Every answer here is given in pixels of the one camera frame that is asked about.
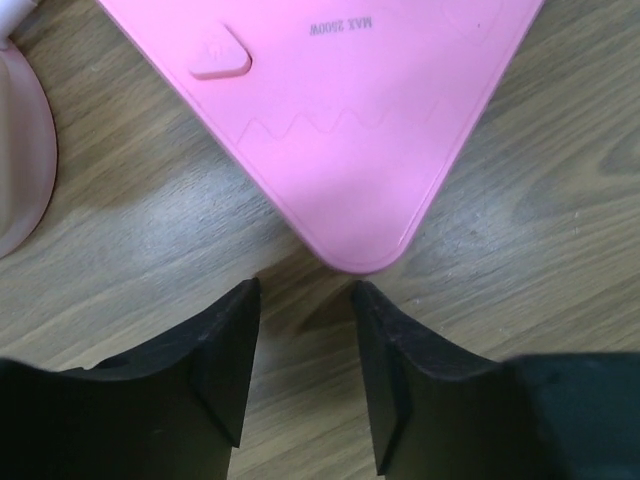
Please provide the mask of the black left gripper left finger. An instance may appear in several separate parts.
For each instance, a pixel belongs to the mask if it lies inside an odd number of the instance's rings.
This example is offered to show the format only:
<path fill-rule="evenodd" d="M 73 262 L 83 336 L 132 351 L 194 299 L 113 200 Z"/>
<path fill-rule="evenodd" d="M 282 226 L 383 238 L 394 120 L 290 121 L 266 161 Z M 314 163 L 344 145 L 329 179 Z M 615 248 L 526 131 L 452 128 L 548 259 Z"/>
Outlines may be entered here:
<path fill-rule="evenodd" d="M 245 280 L 90 369 L 1 362 L 5 479 L 223 479 L 244 425 L 260 326 Z"/>

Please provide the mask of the pink triangular power strip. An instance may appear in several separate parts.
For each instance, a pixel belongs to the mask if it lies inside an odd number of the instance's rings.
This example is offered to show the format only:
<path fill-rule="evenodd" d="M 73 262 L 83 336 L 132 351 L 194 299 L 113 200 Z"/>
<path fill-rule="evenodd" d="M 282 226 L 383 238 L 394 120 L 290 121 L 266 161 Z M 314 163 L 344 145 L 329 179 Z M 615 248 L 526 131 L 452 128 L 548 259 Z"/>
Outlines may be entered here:
<path fill-rule="evenodd" d="M 326 264 L 397 260 L 538 1 L 106 1 Z"/>

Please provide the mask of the round pink power strip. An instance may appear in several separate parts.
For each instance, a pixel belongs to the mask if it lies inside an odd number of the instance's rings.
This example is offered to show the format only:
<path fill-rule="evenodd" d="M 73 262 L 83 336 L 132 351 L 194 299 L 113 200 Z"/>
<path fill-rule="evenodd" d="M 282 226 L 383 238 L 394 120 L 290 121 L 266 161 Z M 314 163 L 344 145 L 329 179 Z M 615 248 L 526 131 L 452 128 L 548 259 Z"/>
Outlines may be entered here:
<path fill-rule="evenodd" d="M 17 249 L 40 223 L 58 161 L 48 99 L 12 43 L 1 51 L 1 255 Z"/>

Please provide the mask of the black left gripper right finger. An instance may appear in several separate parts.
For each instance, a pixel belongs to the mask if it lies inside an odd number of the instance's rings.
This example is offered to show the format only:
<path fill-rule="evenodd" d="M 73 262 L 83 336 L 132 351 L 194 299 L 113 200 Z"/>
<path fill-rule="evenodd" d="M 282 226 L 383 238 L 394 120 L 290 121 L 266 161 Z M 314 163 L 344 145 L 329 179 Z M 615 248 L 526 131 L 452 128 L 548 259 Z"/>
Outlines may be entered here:
<path fill-rule="evenodd" d="M 388 479 L 635 479 L 634 352 L 478 356 L 352 293 L 370 432 Z"/>

